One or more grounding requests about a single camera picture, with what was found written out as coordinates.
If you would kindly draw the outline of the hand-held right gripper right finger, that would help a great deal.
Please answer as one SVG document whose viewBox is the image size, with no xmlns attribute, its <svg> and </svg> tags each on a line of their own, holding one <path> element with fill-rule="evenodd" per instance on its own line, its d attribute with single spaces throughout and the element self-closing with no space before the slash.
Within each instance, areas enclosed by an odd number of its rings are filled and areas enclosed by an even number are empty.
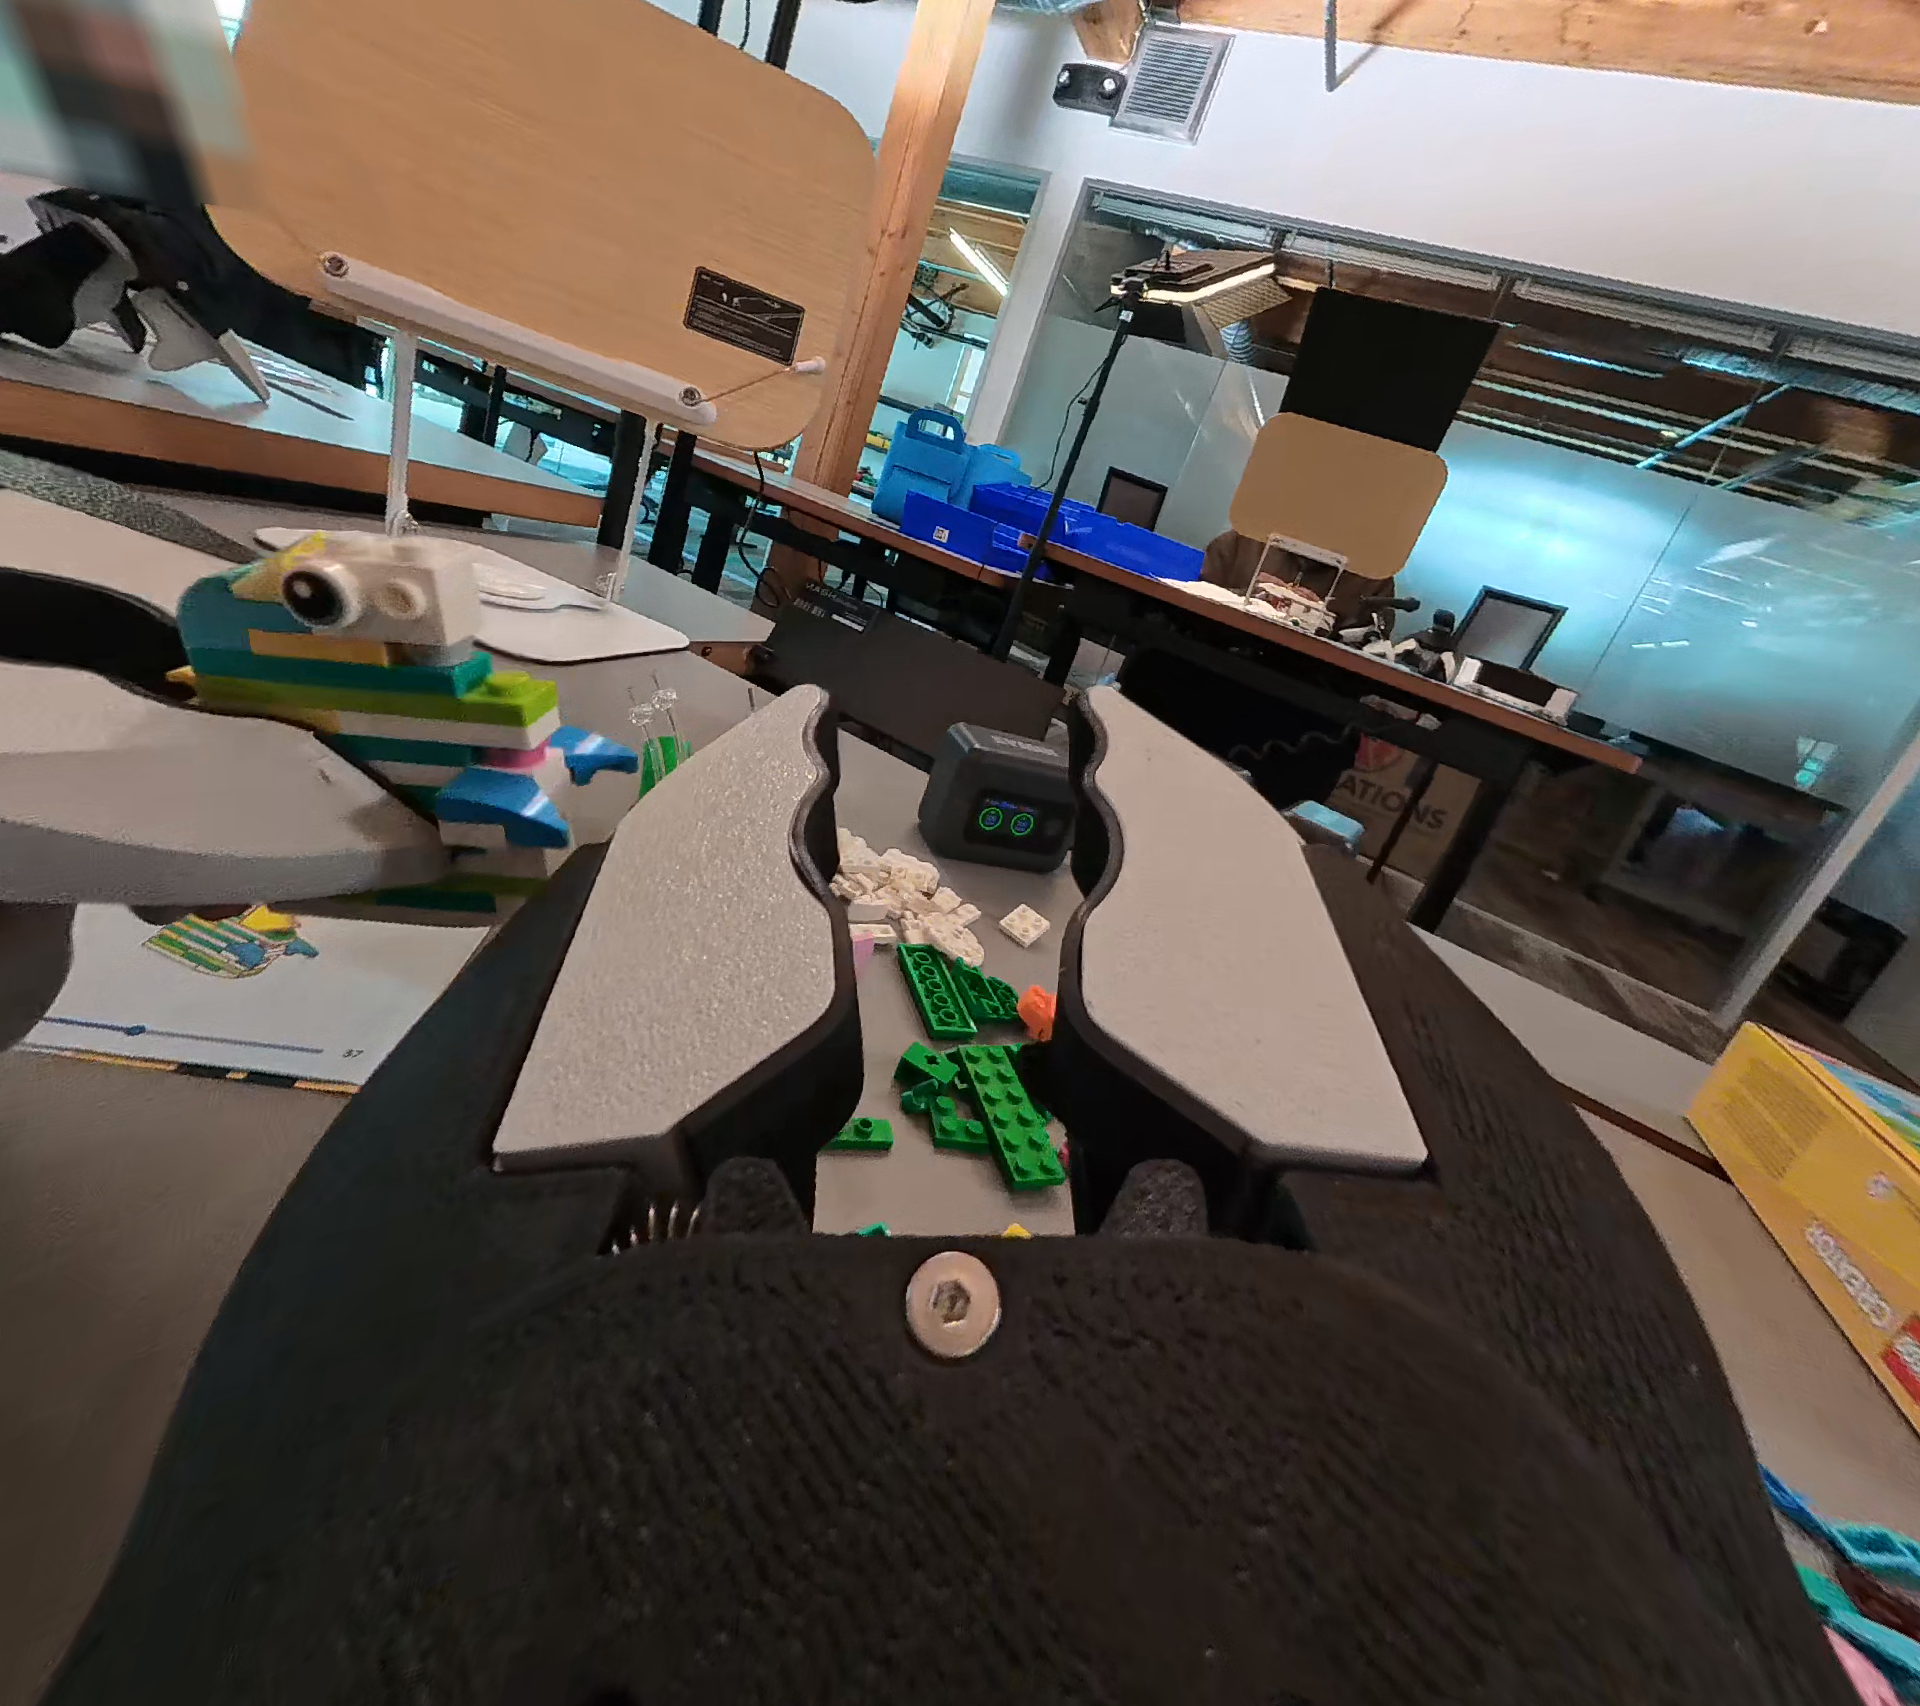
<svg viewBox="0 0 1920 1706">
<path fill-rule="evenodd" d="M 1055 1109 L 1115 1156 L 1417 1174 L 1429 1143 L 1296 827 L 1115 686 L 1070 712 Z"/>
</svg>

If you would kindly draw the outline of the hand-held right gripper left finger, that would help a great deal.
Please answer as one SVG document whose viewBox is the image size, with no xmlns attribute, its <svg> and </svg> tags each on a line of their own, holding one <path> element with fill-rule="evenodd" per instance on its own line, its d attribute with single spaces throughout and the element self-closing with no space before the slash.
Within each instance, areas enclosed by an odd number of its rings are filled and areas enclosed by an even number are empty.
<svg viewBox="0 0 1920 1706">
<path fill-rule="evenodd" d="M 498 1169 L 815 1165 L 862 1092 L 839 778 L 833 698 L 804 683 L 637 801 L 498 1121 Z"/>
</svg>

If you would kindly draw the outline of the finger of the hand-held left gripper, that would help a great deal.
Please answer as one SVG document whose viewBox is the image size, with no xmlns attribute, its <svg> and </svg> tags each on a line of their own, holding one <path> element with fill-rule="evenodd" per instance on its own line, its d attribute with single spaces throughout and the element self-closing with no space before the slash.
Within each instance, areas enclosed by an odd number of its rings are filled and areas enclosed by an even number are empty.
<svg viewBox="0 0 1920 1706">
<path fill-rule="evenodd" d="M 173 613 L 109 585 L 2 567 L 2 659 L 74 670 L 160 702 L 189 702 L 189 665 Z"/>
<path fill-rule="evenodd" d="M 282 903 L 434 881 L 436 825 L 319 733 L 2 664 L 2 899 Z"/>
</svg>

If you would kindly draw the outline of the brick instruction booklet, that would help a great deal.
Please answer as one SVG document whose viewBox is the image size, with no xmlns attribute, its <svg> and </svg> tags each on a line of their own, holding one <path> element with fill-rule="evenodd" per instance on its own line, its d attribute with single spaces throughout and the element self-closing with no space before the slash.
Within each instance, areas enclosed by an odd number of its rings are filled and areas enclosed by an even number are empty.
<svg viewBox="0 0 1920 1706">
<path fill-rule="evenodd" d="M 84 903 L 66 981 L 25 1045 L 361 1088 L 491 931 L 266 905 L 153 926 Z"/>
</svg>

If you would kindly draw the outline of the striped brick fish model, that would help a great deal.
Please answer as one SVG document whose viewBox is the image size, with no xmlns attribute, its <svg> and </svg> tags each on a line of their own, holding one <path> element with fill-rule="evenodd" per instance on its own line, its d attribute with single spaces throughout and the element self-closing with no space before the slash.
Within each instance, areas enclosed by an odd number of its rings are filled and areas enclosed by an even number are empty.
<svg viewBox="0 0 1920 1706">
<path fill-rule="evenodd" d="M 307 632 L 277 597 L 277 556 L 289 547 L 184 587 L 175 618 L 189 664 L 175 680 L 203 710 L 319 733 L 438 829 L 442 877 L 361 893 L 352 908 L 511 918 L 578 847 L 581 794 L 603 775 L 637 775 L 641 754 L 567 723 L 559 686 L 498 665 L 479 630 L 455 658 Z"/>
</svg>

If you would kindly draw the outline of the grey desk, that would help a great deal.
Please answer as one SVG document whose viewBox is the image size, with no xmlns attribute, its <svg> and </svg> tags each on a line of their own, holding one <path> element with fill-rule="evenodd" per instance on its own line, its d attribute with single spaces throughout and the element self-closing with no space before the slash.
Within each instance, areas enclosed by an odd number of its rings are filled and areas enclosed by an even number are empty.
<svg viewBox="0 0 1920 1706">
<path fill-rule="evenodd" d="M 370 1081 L 4 1094 L 4 1525 L 115 1554 L 44 1701 L 1859 1701 L 1564 1088 L 1332 850 L 1429 1148 L 1068 1143 L 1068 1231 L 810 1169 L 500 1169 L 607 855 Z"/>
</svg>

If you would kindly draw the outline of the pile of white bricks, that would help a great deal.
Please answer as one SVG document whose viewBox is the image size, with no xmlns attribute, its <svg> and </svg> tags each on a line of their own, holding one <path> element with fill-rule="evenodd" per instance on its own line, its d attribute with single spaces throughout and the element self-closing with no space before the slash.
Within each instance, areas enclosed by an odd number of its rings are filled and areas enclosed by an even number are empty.
<svg viewBox="0 0 1920 1706">
<path fill-rule="evenodd" d="M 900 945 L 930 945 L 946 959 L 982 970 L 981 908 L 942 877 L 936 864 L 900 847 L 875 850 L 847 825 L 837 829 L 837 871 L 830 891 L 853 926 L 881 926 Z"/>
</svg>

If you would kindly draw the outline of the cardboard box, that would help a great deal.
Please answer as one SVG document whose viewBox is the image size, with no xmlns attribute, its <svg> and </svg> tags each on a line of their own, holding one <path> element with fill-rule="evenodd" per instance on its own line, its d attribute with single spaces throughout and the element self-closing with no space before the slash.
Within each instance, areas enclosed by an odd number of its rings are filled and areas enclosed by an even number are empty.
<svg viewBox="0 0 1920 1706">
<path fill-rule="evenodd" d="M 1425 758 L 1419 752 L 1409 752 L 1381 735 L 1359 735 L 1357 759 L 1341 773 L 1327 805 L 1360 824 L 1360 851 L 1366 858 L 1381 854 L 1381 845 L 1404 816 L 1423 764 Z M 1387 864 L 1414 879 L 1431 877 L 1450 850 L 1476 794 L 1476 778 L 1436 764 Z"/>
</svg>

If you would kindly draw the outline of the pile of green bricks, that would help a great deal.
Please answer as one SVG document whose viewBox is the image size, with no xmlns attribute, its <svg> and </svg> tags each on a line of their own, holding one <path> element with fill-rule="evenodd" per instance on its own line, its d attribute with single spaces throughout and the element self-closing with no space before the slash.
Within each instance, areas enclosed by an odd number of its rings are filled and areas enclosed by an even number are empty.
<svg viewBox="0 0 1920 1706">
<path fill-rule="evenodd" d="M 1038 1047 L 1021 1044 L 1022 990 L 933 945 L 873 951 L 869 1088 L 828 1148 L 877 1160 L 911 1143 L 991 1172 L 1014 1198 L 1063 1190 L 1068 1152 L 1038 1092 Z"/>
</svg>

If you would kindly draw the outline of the dark grey power station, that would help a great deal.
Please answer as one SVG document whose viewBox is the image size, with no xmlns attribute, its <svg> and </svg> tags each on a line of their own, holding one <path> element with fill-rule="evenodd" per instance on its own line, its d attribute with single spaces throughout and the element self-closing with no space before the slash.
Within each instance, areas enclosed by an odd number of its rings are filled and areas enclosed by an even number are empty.
<svg viewBox="0 0 1920 1706">
<path fill-rule="evenodd" d="M 1076 816 L 1063 744 L 956 719 L 933 758 L 918 829 L 940 858 L 1052 874 L 1068 858 Z"/>
</svg>

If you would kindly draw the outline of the brown wooden table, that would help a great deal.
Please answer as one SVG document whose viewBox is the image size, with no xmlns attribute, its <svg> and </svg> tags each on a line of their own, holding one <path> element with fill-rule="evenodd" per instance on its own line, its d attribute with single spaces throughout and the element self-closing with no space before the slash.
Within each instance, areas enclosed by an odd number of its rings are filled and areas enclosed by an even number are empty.
<svg viewBox="0 0 1920 1706">
<path fill-rule="evenodd" d="M 719 590 L 740 532 L 823 562 L 862 585 L 905 591 L 946 621 L 966 618 L 968 608 L 1002 612 L 1016 585 L 1011 569 L 950 553 L 847 498 L 781 475 L 761 458 L 707 438 L 692 438 L 689 452 L 666 455 L 653 563 L 682 566 L 690 509 L 707 514 L 690 572 L 702 590 Z M 1588 764 L 1636 775 L 1642 768 L 1642 759 L 1618 744 L 1162 579 L 1070 551 L 1050 556 L 1050 566 L 1055 579 L 1041 587 L 1038 612 L 1055 635 L 1045 665 L 1050 683 L 1067 682 L 1084 640 L 1142 643 L 1474 778 L 1476 792 L 1406 914 L 1425 931 L 1445 924 L 1530 771 Z"/>
</svg>

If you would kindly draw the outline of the clear acrylic stand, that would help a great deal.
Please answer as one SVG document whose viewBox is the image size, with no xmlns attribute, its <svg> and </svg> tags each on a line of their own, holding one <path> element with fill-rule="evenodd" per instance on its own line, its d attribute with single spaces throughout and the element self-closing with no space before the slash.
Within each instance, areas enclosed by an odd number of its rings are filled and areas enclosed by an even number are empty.
<svg viewBox="0 0 1920 1706">
<path fill-rule="evenodd" d="M 1260 556 L 1246 587 L 1249 597 L 1268 604 L 1307 601 L 1332 609 L 1349 574 L 1346 556 L 1312 542 L 1275 534 L 1260 542 Z"/>
</svg>

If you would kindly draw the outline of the blue plastic bin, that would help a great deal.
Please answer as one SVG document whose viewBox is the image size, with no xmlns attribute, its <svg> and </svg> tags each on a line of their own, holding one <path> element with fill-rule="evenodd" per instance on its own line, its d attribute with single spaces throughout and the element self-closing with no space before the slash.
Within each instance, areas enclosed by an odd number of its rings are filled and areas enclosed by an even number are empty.
<svg viewBox="0 0 1920 1706">
<path fill-rule="evenodd" d="M 942 547 L 992 569 L 1019 574 L 1028 546 L 1043 530 L 1049 491 L 992 479 L 979 483 L 966 503 L 929 491 L 908 491 L 900 530 L 907 538 Z M 1150 579 L 1194 584 L 1205 551 L 1161 532 L 1110 518 L 1067 498 L 1047 538 L 1049 551 L 1064 550 Z"/>
</svg>

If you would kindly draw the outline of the light wooden panel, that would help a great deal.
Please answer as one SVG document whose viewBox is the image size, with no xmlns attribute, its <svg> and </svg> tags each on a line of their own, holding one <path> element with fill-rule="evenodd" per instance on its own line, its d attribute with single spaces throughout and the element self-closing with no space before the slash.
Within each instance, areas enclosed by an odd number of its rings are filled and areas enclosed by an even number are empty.
<svg viewBox="0 0 1920 1706">
<path fill-rule="evenodd" d="M 262 275 L 740 452 L 810 429 L 869 280 L 877 152 L 839 99 L 647 0 L 251 0 L 233 47 Z"/>
<path fill-rule="evenodd" d="M 1336 553 L 1346 572 L 1400 574 L 1450 471 L 1439 452 L 1280 412 L 1256 434 L 1229 502 L 1229 525 L 1255 542 Z"/>
</svg>

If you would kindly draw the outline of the blue carry case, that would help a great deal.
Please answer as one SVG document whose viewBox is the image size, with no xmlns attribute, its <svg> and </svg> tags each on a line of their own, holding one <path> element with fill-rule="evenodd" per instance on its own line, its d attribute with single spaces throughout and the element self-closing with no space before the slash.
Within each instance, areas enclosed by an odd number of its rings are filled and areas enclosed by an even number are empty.
<svg viewBox="0 0 1920 1706">
<path fill-rule="evenodd" d="M 960 415 L 939 406 L 912 409 L 894 428 L 887 448 L 873 500 L 875 515 L 898 525 L 912 494 L 949 503 L 968 469 L 968 455 Z"/>
</svg>

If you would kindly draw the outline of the black tripod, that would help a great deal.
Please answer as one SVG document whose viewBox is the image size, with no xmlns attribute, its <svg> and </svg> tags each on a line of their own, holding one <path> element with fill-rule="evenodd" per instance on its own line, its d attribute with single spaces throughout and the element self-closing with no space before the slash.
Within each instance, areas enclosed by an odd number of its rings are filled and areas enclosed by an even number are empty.
<svg viewBox="0 0 1920 1706">
<path fill-rule="evenodd" d="M 1052 542 L 1055 528 L 1060 520 L 1063 506 L 1083 462 L 1092 424 L 1098 415 L 1118 359 L 1130 338 L 1136 334 L 1140 315 L 1146 312 L 1146 308 L 1157 301 L 1165 304 L 1170 293 L 1184 287 L 1180 264 L 1182 262 L 1178 255 L 1167 247 L 1157 257 L 1126 268 L 1115 280 L 1112 304 L 1117 305 L 1117 325 L 1112 340 L 1096 371 L 1088 379 L 1086 391 L 1076 396 L 1080 400 L 1078 420 L 1072 429 L 1064 459 L 1058 463 L 1055 473 L 1055 483 L 1038 532 L 1025 547 L 1021 574 L 1006 596 L 997 632 L 982 650 L 982 655 L 991 662 L 1005 664 L 1013 653 L 1014 641 L 1021 633 L 1026 601 L 1031 599 L 1045 567 L 1045 560 L 1049 558 L 1049 546 Z"/>
</svg>

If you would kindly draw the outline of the yellow brick set box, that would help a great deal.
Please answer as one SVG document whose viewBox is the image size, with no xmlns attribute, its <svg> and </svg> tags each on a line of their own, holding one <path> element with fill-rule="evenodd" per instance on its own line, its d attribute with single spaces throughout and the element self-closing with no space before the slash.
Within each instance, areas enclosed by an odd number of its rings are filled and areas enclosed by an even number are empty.
<svg viewBox="0 0 1920 1706">
<path fill-rule="evenodd" d="M 1689 1119 L 1916 1428 L 1918 1095 L 1747 1022 Z"/>
</svg>

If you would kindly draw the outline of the dark wall panel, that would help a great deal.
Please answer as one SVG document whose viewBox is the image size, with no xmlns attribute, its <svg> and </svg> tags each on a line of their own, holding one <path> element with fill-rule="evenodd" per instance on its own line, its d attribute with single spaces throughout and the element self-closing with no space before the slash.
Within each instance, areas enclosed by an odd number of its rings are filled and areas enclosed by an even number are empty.
<svg viewBox="0 0 1920 1706">
<path fill-rule="evenodd" d="M 1439 452 L 1500 332 L 1482 317 L 1319 287 L 1286 379 L 1285 409 Z"/>
</svg>

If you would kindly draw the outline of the wooden post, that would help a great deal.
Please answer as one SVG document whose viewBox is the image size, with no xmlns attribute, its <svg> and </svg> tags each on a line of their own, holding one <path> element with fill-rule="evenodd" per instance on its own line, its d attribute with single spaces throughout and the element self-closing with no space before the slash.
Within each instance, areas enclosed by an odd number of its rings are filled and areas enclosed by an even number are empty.
<svg viewBox="0 0 1920 1706">
<path fill-rule="evenodd" d="M 877 150 L 866 274 L 843 313 L 823 407 L 794 463 L 824 491 L 853 485 L 994 9 L 997 0 L 917 0 Z"/>
</svg>

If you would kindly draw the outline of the white wall vent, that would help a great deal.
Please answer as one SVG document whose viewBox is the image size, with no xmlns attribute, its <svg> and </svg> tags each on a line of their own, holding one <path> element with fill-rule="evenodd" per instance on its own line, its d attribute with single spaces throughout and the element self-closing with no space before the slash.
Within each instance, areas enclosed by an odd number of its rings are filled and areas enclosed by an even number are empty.
<svg viewBox="0 0 1920 1706">
<path fill-rule="evenodd" d="M 1237 43 L 1237 34 L 1149 21 L 1136 40 L 1112 129 L 1196 146 Z"/>
</svg>

